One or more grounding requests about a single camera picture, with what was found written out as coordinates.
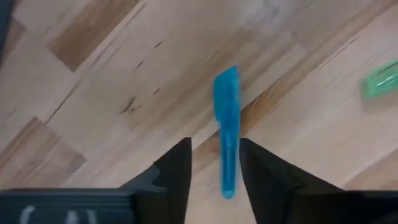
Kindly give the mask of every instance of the black plastic part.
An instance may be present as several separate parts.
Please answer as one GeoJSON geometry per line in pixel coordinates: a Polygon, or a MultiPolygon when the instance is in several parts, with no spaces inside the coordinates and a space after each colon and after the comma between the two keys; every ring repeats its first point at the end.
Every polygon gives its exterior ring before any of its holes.
{"type": "Polygon", "coordinates": [[[398,223],[398,192],[341,190],[248,139],[239,154],[257,223],[398,223]]]}
{"type": "Polygon", "coordinates": [[[13,4],[13,0],[0,0],[0,65],[13,4]]]}
{"type": "Polygon", "coordinates": [[[121,189],[136,189],[139,223],[184,223],[192,173],[191,139],[185,138],[121,189]]]}
{"type": "Polygon", "coordinates": [[[183,224],[191,167],[191,140],[185,138],[119,189],[4,190],[0,223],[21,223],[31,210],[29,223],[66,223],[72,212],[79,224],[183,224]]]}

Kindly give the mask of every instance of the light wooden surface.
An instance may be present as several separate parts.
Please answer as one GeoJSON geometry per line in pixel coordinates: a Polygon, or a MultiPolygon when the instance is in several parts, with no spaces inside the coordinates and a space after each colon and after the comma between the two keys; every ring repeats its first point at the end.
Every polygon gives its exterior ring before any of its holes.
{"type": "Polygon", "coordinates": [[[212,84],[238,65],[242,136],[340,187],[396,189],[397,94],[363,101],[359,84],[398,58],[397,3],[21,0],[0,71],[0,167],[33,174],[1,187],[118,187],[190,136],[187,223],[254,223],[242,183],[232,201],[219,191],[212,84]]]}

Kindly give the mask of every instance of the blue pen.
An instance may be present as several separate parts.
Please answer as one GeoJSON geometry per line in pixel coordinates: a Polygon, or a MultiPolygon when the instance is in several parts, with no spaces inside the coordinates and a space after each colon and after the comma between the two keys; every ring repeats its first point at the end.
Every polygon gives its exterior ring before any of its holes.
{"type": "Polygon", "coordinates": [[[241,87],[236,66],[218,75],[214,81],[214,110],[220,124],[221,192],[233,198],[237,178],[241,87]]]}

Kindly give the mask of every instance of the green object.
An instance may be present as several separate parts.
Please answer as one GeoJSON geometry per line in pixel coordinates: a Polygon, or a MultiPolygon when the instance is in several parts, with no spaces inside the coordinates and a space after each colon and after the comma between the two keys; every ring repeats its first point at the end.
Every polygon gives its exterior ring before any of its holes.
{"type": "Polygon", "coordinates": [[[375,98],[398,90],[398,60],[368,74],[363,82],[365,98],[375,98]]]}

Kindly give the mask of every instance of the wooden floor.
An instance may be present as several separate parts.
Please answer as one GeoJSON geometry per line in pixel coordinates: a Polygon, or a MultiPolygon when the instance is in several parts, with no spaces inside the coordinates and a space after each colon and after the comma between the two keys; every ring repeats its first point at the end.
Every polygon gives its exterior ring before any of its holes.
{"type": "Polygon", "coordinates": [[[219,187],[214,77],[242,131],[345,189],[398,189],[398,0],[18,0],[0,71],[0,187],[118,187],[193,139],[187,223],[254,223],[219,187]]]}

